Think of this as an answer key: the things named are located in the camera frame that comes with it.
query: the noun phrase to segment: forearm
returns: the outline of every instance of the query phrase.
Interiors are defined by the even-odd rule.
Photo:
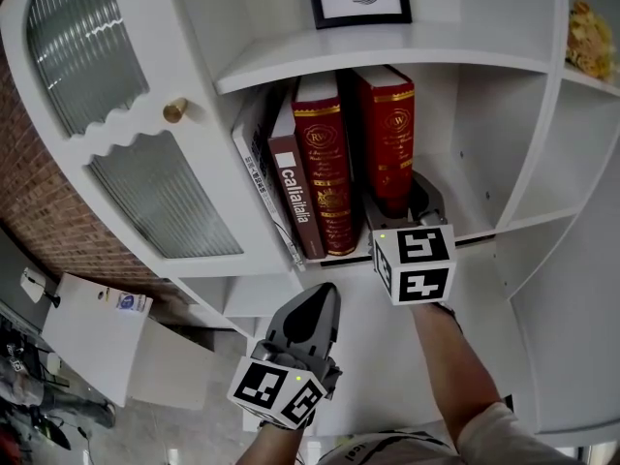
[[[433,395],[456,443],[465,425],[501,398],[449,314],[432,305],[415,306],[412,311]]]
[[[237,465],[294,465],[303,429],[283,430],[266,425]]]

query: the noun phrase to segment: gold knob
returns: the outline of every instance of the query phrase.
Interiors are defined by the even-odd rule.
[[[187,109],[187,100],[185,98],[177,98],[164,107],[164,118],[170,124],[176,124]]]

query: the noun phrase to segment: red hardcover book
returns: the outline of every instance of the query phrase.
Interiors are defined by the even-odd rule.
[[[296,135],[330,255],[356,249],[351,175],[334,72],[302,77],[293,102]]]
[[[311,260],[324,259],[326,252],[312,205],[312,193],[303,172],[303,162],[295,138],[292,98],[291,91],[280,108],[267,142],[282,185],[282,195],[291,211],[304,255]]]
[[[388,66],[354,69],[368,181],[387,217],[407,215],[413,181],[415,87]]]

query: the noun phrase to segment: shelf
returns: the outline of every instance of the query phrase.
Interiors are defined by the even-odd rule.
[[[257,40],[216,80],[220,94],[283,78],[378,64],[462,63],[545,73],[519,37],[482,26],[414,22],[302,31]]]
[[[356,250],[349,255],[345,255],[344,257],[336,257],[335,255],[327,255],[324,259],[316,259],[316,260],[308,260],[305,259],[305,264],[325,264],[329,262],[341,261],[341,260],[350,260],[350,259],[362,259],[364,257],[371,257],[370,255],[370,240],[368,238],[368,234],[370,233],[370,229],[368,228],[368,224],[363,222],[361,225],[361,229],[359,230],[359,239],[357,240]]]
[[[609,93],[615,97],[620,97],[620,75],[617,73],[615,75],[614,82],[609,83],[586,76],[576,67],[570,64],[565,64],[563,78],[567,81],[577,82],[579,84],[583,84],[584,86],[596,88],[604,93]]]
[[[449,154],[415,157],[414,170],[442,193],[446,216],[454,226],[456,241],[495,233],[465,174]]]
[[[224,316],[271,317],[302,288],[294,275],[270,274],[231,278]]]
[[[502,232],[495,238],[495,265],[508,299],[515,295],[559,244],[572,216]]]
[[[514,231],[517,229],[529,228],[531,226],[537,226],[538,224],[545,224],[567,217],[574,217],[581,210],[580,206],[573,206],[565,208],[563,210],[556,210],[553,212],[545,213],[543,215],[536,215],[535,217],[527,217],[525,219],[518,219],[511,221],[504,230],[498,231],[498,233],[504,233]]]
[[[568,216],[587,201],[618,136],[620,98],[562,80],[549,132],[513,221]]]
[[[267,330],[269,329],[269,324],[271,324],[271,317],[260,317],[256,321],[256,331],[254,332],[254,338],[261,340],[267,336]],[[248,342],[248,348],[251,347],[251,350],[254,350],[254,343]],[[252,354],[252,351],[248,350],[247,356]]]

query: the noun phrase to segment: person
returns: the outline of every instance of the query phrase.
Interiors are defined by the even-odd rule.
[[[39,407],[41,413],[52,411],[88,417],[105,428],[114,427],[115,410],[111,403],[96,403],[32,377],[23,363],[13,365],[0,356],[0,398],[24,407]]]
[[[320,465],[565,465],[579,463],[538,441],[502,402],[453,312],[411,307],[433,396],[458,453],[425,433],[383,432],[352,439]],[[265,424],[237,465],[293,465],[303,430]]]

